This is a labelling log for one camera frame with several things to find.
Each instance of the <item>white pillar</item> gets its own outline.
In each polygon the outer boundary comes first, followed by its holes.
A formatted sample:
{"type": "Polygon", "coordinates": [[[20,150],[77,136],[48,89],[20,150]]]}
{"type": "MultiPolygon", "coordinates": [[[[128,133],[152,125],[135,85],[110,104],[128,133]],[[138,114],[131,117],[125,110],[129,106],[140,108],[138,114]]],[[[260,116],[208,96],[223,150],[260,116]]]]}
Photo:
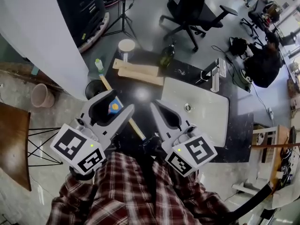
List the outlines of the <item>white pillar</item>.
{"type": "Polygon", "coordinates": [[[86,100],[88,68],[56,0],[0,0],[0,31],[66,92],[86,100]]]}

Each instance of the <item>plaid shirt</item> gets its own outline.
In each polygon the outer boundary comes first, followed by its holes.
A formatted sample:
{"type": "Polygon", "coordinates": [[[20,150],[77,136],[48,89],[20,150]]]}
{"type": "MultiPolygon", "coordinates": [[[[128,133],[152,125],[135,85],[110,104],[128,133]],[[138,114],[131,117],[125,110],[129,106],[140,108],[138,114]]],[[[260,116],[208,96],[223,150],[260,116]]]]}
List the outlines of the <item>plaid shirt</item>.
{"type": "Polygon", "coordinates": [[[203,214],[222,216],[229,211],[216,193],[205,191],[198,172],[184,178],[158,160],[152,170],[155,206],[139,164],[125,154],[113,152],[96,171],[94,185],[69,174],[60,196],[52,201],[47,224],[213,224],[215,221],[203,214]]]}

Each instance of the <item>light stand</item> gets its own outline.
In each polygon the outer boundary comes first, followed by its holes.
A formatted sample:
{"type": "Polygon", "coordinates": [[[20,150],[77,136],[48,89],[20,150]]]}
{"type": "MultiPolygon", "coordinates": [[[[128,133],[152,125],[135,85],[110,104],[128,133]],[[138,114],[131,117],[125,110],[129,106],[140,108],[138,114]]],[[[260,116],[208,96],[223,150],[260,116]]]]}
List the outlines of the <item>light stand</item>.
{"type": "Polygon", "coordinates": [[[132,20],[125,14],[125,5],[126,5],[126,0],[123,0],[123,1],[122,1],[122,14],[121,14],[121,15],[120,15],[120,16],[119,16],[119,17],[118,17],[118,18],[117,18],[117,19],[116,19],[116,20],[115,20],[115,21],[114,21],[114,22],[113,22],[113,23],[105,30],[105,33],[104,33],[103,37],[123,32],[123,33],[125,33],[128,37],[130,37],[131,39],[136,40],[137,43],[138,43],[138,45],[139,45],[140,47],[142,47],[141,44],[139,43],[139,41],[137,40],[136,34],[135,34],[135,32],[133,31],[133,28],[131,27],[130,21],[132,22],[132,20]],[[117,30],[117,31],[114,31],[114,32],[106,33],[106,32],[107,32],[114,24],[116,24],[116,22],[119,21],[120,19],[122,19],[122,28],[121,28],[121,30],[117,30]],[[129,28],[130,28],[130,30],[131,30],[133,36],[130,35],[130,34],[125,30],[125,20],[126,20],[128,26],[129,26],[129,28]]]}

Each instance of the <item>black table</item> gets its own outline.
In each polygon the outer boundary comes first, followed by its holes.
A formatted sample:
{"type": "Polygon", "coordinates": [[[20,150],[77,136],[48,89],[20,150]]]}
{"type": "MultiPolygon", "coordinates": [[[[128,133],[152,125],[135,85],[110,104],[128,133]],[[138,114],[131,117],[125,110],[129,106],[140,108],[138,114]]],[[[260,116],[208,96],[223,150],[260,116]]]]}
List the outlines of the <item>black table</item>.
{"type": "MultiPolygon", "coordinates": [[[[128,59],[128,62],[156,66],[159,56],[159,54],[154,52],[135,49],[133,56],[128,59]]],[[[118,70],[113,69],[115,58],[121,59],[118,51],[114,54],[105,77],[111,87],[117,90],[118,97],[124,106],[135,105],[133,119],[145,134],[147,140],[157,132],[157,127],[150,111],[150,102],[155,99],[161,99],[163,87],[130,78],[118,77],[118,70]]],[[[162,76],[168,76],[190,84],[194,84],[199,79],[200,71],[200,69],[178,60],[173,60],[166,70],[160,69],[162,76]]],[[[210,90],[211,81],[198,85],[198,87],[210,90]]],[[[221,78],[220,90],[217,94],[229,99],[229,116],[225,147],[216,147],[218,155],[212,162],[247,162],[250,156],[253,132],[252,95],[221,78]]],[[[128,150],[151,149],[141,141],[129,124],[118,136],[118,140],[128,150]]]]}

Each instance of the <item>green bottle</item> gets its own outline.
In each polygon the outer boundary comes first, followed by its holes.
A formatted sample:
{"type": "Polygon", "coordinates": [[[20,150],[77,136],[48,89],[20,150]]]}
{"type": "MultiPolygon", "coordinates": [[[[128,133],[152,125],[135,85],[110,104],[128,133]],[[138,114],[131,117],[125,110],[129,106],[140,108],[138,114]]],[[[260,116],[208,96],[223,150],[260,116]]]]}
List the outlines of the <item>green bottle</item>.
{"type": "Polygon", "coordinates": [[[172,44],[170,44],[169,46],[165,47],[162,50],[160,60],[159,60],[159,65],[162,68],[167,68],[171,63],[171,61],[173,60],[175,55],[175,44],[176,41],[174,41],[174,38],[172,38],[172,44]]]}

